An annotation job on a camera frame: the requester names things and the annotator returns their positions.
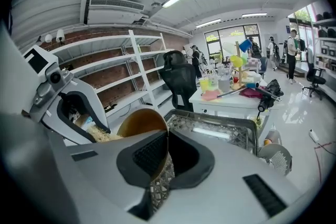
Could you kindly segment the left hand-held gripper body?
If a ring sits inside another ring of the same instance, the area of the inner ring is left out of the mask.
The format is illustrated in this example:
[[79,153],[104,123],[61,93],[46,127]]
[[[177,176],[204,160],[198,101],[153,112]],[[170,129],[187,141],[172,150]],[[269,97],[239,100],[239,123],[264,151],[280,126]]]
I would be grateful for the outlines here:
[[29,115],[40,122],[58,93],[73,79],[73,74],[61,69],[59,58],[38,45],[33,45],[23,56],[38,79]]

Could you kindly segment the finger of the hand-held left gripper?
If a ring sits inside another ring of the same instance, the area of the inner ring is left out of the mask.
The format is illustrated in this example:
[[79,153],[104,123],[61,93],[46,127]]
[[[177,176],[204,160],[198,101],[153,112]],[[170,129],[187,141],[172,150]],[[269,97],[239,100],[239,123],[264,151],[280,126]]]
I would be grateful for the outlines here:
[[75,109],[81,115],[89,115],[98,128],[108,134],[111,132],[102,103],[91,85],[79,79],[73,79],[59,92],[59,96],[61,97],[59,119],[66,126],[79,134],[87,134],[69,119],[70,110]]
[[72,144],[82,145],[95,143],[94,138],[80,127],[77,127],[70,120],[66,120],[61,111],[61,104],[64,103],[61,97],[56,97],[47,109],[42,122],[51,130],[69,140]]

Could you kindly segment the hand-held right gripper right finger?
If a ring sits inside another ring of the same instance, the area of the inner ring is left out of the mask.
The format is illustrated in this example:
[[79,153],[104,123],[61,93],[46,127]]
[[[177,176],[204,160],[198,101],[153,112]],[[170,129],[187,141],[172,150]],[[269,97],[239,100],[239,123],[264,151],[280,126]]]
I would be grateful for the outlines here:
[[[315,198],[246,150],[223,140],[182,132],[214,155],[210,174],[195,188],[172,190],[156,213],[157,224],[292,224]],[[285,204],[270,217],[244,181],[258,175]]]

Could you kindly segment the brown ceramic bowl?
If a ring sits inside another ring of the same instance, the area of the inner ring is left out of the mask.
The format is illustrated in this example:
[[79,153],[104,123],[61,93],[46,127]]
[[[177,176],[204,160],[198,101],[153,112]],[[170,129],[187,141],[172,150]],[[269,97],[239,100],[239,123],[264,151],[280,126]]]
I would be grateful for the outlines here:
[[132,112],[119,127],[117,135],[128,138],[151,131],[156,136],[150,136],[148,141],[141,140],[131,153],[133,162],[154,180],[163,170],[168,155],[169,129],[160,113],[149,108]]

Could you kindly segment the wicker table with glass top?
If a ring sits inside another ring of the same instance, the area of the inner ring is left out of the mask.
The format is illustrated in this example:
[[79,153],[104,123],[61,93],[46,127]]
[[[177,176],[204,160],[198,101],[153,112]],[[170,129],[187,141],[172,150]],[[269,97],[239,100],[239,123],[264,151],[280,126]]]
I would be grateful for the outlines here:
[[[226,135],[223,141],[258,155],[257,128],[251,120],[220,117],[183,110],[171,110],[164,119],[171,129],[192,131],[194,128],[205,129]],[[151,182],[150,192],[153,212],[156,213],[168,199],[170,182],[177,175],[170,155],[167,156],[163,170]]]

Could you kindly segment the grey slotted basket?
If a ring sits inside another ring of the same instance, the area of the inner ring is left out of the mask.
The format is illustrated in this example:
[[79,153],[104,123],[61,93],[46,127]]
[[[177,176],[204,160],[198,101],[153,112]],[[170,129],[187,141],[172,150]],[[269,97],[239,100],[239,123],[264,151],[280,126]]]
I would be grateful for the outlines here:
[[282,145],[270,143],[263,146],[258,152],[259,158],[277,170],[281,175],[287,176],[292,170],[292,156]]

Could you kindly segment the white shelf rack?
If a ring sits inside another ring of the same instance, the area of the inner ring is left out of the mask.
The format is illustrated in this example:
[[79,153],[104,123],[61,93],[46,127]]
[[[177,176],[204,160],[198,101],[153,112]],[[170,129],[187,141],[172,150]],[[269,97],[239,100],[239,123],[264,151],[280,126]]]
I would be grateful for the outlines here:
[[158,109],[171,97],[160,77],[168,52],[162,34],[112,35],[80,40],[55,48],[61,67],[93,86],[106,115],[136,104]]
[[314,57],[317,68],[322,69],[321,76],[326,80],[321,88],[329,96],[336,98],[336,18],[313,22]]

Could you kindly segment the white table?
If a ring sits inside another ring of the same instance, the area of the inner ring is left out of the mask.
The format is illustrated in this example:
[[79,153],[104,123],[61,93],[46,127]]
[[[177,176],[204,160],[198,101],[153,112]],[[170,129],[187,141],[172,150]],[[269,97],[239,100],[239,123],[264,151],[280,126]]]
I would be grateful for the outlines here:
[[195,113],[247,119],[250,116],[257,116],[260,99],[245,97],[235,92],[208,101],[202,97],[202,91],[198,88],[189,102],[193,105]]

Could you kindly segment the white ceiling air conditioner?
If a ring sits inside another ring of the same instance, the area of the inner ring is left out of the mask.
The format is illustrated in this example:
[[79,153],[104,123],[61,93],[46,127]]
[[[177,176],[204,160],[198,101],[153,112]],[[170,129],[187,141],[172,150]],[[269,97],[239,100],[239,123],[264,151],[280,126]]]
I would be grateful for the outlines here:
[[131,0],[89,0],[88,25],[131,25],[142,20],[145,6]]

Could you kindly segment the black office chair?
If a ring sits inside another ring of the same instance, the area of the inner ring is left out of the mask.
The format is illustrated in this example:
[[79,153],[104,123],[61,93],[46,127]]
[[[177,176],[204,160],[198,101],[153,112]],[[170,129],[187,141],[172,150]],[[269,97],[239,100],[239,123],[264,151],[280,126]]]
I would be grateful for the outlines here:
[[159,74],[172,92],[172,105],[175,109],[194,112],[189,99],[197,90],[195,68],[178,50],[166,52],[163,59]]
[[309,64],[308,68],[309,69],[306,75],[306,80],[310,82],[310,86],[302,87],[302,91],[308,89],[309,97],[312,97],[312,94],[315,92],[319,96],[319,99],[322,100],[322,92],[319,86],[326,83],[326,79],[322,77],[322,73],[325,71],[325,69],[315,67],[314,64]]

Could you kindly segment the pink cloth pad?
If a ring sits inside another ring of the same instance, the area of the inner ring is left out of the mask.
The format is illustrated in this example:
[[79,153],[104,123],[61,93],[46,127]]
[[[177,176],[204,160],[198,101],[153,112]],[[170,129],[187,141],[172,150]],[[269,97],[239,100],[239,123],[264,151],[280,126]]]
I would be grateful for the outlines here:
[[206,90],[204,93],[202,93],[202,100],[204,101],[211,101],[217,99],[218,95],[221,95],[221,92],[218,89],[215,90]]

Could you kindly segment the magenta cloth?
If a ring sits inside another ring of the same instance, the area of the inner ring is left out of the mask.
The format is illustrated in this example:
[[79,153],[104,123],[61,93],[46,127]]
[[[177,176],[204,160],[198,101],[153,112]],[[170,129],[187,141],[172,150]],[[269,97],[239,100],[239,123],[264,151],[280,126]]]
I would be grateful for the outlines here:
[[239,95],[247,97],[247,98],[258,98],[258,99],[261,99],[263,97],[261,92],[253,88],[244,88],[239,93]]

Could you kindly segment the yellow tumbler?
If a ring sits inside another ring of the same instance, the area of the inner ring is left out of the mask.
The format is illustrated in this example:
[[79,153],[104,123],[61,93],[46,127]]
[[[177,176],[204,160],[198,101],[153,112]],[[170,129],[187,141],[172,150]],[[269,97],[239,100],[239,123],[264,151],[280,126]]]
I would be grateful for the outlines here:
[[199,78],[199,84],[200,84],[201,92],[205,93],[209,87],[208,77]]

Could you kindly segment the yellow cup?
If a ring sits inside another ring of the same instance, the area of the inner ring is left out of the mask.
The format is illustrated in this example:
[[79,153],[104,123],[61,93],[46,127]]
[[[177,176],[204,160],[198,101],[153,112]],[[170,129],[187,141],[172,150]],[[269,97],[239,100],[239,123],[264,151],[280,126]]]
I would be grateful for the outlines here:
[[241,57],[237,55],[231,55],[230,56],[230,61],[235,68],[240,68],[241,66],[244,65],[244,61]]

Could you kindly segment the black framed window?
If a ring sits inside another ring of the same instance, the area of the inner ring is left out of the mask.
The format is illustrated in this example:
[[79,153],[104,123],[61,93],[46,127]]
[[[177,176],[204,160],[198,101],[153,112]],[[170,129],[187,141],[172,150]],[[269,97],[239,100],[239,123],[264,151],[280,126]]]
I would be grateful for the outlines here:
[[[221,54],[224,57],[231,56],[236,53],[235,41],[239,44],[249,37],[254,38],[254,42],[259,45],[262,53],[262,46],[260,43],[260,33],[257,24],[243,25],[236,27],[229,27],[204,34],[207,45],[208,54],[210,57]],[[241,52],[242,55],[251,57],[250,49],[246,52]]]

